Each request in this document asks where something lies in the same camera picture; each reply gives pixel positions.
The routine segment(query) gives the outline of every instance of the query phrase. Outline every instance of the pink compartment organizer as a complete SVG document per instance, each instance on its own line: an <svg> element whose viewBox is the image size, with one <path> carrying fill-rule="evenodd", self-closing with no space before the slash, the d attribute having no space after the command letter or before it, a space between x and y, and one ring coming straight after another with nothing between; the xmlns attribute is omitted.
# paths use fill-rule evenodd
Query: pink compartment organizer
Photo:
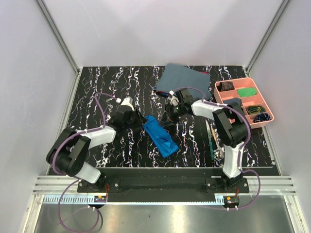
<svg viewBox="0 0 311 233"><path fill-rule="evenodd" d="M234 90L231 91L218 91L217 87L222 82L232 82L234 86ZM256 89L256 95L249 96L249 97L240 97L237 90L242 88L252 87ZM274 116L267 105L266 101L262 97L260 91L258 90L255 82L251 78L241 78L241 79L232 79L232 80L225 80L215 83L215 89L214 89L214 96L218 103L224 103L224 100L229 100L232 98L240 98L242 100L242 109L244 111L245 117L247 121L249 122L252 129L260 128L268 124L269 122L274 120ZM249 115L247 113L247 108L251 105L260 105L265 108L266 113L268 113L271 117L271 120L263 121L263 122L257 122L254 123L254 119L258 114L251 114Z"/></svg>

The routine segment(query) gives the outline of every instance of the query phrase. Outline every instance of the black table surface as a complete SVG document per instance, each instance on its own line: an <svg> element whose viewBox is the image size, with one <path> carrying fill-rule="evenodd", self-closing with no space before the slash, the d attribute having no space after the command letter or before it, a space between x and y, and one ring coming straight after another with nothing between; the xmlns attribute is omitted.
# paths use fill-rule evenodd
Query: black table surface
<svg viewBox="0 0 311 233"><path fill-rule="evenodd" d="M103 123L94 94L104 92L117 98L130 96L143 116L160 120L165 98L152 91L165 67L84 67L75 93L68 127L91 129ZM210 75L212 94L216 81L245 77L241 66L188 66ZM115 113L117 103L101 96L107 120ZM217 133L212 120L208 121ZM177 152L163 158L148 134L143 130L127 130L120 140L88 151L86 161L95 167L217 167L224 160L212 160L206 122L199 116L183 116L170 132L179 146ZM271 167L272 161L262 129L253 129L251 141L243 153L242 166Z"/></svg>

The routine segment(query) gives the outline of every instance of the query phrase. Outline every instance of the blue towel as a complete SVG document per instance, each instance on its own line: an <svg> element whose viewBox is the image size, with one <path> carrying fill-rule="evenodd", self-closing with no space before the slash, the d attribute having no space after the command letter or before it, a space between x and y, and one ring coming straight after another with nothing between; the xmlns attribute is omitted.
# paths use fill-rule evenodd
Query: blue towel
<svg viewBox="0 0 311 233"><path fill-rule="evenodd" d="M142 126L151 137L162 156L165 158L178 150L172 137L163 129L153 116L146 116L147 122Z"/></svg>

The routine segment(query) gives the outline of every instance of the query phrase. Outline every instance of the metal frame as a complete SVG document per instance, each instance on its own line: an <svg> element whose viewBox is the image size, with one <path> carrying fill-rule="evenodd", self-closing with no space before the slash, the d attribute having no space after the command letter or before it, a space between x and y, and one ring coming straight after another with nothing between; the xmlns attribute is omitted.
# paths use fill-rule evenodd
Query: metal frame
<svg viewBox="0 0 311 233"><path fill-rule="evenodd" d="M279 174L282 176L283 174L282 174L281 166L280 166L280 163L278 161L278 158L276 155L276 149L275 149L274 144L272 142L268 127L267 126L263 127L262 131L263 131L264 138L266 139L266 143L267 143L267 147L268 147L268 150L270 153L272 163L276 165Z"/></svg>
<svg viewBox="0 0 311 233"><path fill-rule="evenodd" d="M240 194L241 196L253 196L256 194L258 190L258 180L256 176L246 176L250 193L248 194ZM39 176L33 191L33 201L32 205L28 211L27 221L24 226L24 233L33 233L35 230L35 226L39 217L39 213L41 210L42 203L44 201L45 195L60 195L65 187L67 187L70 183L75 181L75 178L68 176ZM308 228L304 221L296 192L293 186L293 182L290 176L261 176L261 196L282 196L285 200L289 216L291 218L291 222L295 232L300 233L308 233ZM73 185L69 190L68 194L77 195L77 197L85 197L85 195L95 195L95 193L77 193L78 183ZM105 196L106 193L96 193L96 195ZM139 205L139 204L157 204L157 205L202 205L208 203L202 202L123 202L123 201L115 201L107 204L110 205Z"/></svg>
<svg viewBox="0 0 311 233"><path fill-rule="evenodd" d="M258 59L261 51L263 50L264 46L266 45L269 37L271 36L272 32L274 31L274 29L277 26L277 23L279 22L279 20L281 19L282 15L284 14L285 10L287 9L287 7L289 6L290 2L292 0L283 0L281 5L279 6L278 10L276 11L276 14L274 15L267 31L265 32L263 38L261 39L253 57L251 58L250 62L248 63L246 70L250 71L253 66L254 63L256 62L256 60Z"/></svg>
<svg viewBox="0 0 311 233"><path fill-rule="evenodd" d="M69 115L70 115L70 111L71 111L71 108L72 108L72 104L73 104L73 101L74 101L74 96L76 94L77 87L78 87L78 84L79 84L79 80L80 80L80 77L81 77L81 73L82 73L82 69L80 69L79 72L75 75L74 80L72 82L72 85L71 85L71 88L70 88L70 91L69 91L69 95L68 95L68 99L67 99L67 102L66 102L66 105L65 105L64 113L63 113L61 122L59 124L59 128L58 128L57 135L56 135L55 139L58 138L58 136L60 135L62 130L67 125L67 122L68 122L68 119L69 119ZM46 175L49 173L50 167L51 167L51 165L48 165L47 171L45 173Z"/></svg>
<svg viewBox="0 0 311 233"><path fill-rule="evenodd" d="M45 2L44 2L44 0L35 0L35 1L38 5L42 15L44 16L49 28L51 29L53 35L55 36L55 39L57 40L61 50L63 51L64 55L66 56L71 68L73 69L75 74L78 74L80 68L78 67L78 65L76 64L76 62L72 56L72 54L70 53L70 51L69 51L63 37L61 36L52 16L51 16L51 14L50 14L50 12L49 12L49 10L48 10Z"/></svg>

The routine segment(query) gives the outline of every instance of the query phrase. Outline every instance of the gray wall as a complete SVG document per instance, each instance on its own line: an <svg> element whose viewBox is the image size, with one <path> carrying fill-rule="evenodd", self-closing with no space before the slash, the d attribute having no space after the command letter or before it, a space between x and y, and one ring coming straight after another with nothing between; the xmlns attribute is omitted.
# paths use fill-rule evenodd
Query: gray wall
<svg viewBox="0 0 311 233"><path fill-rule="evenodd" d="M0 231L19 232L74 74L34 0L0 1Z"/></svg>
<svg viewBox="0 0 311 233"><path fill-rule="evenodd" d="M79 66L246 65L281 2L45 0Z"/></svg>
<svg viewBox="0 0 311 233"><path fill-rule="evenodd" d="M311 229L311 1L295 0L251 76L275 115L268 128L285 175L291 175Z"/></svg>

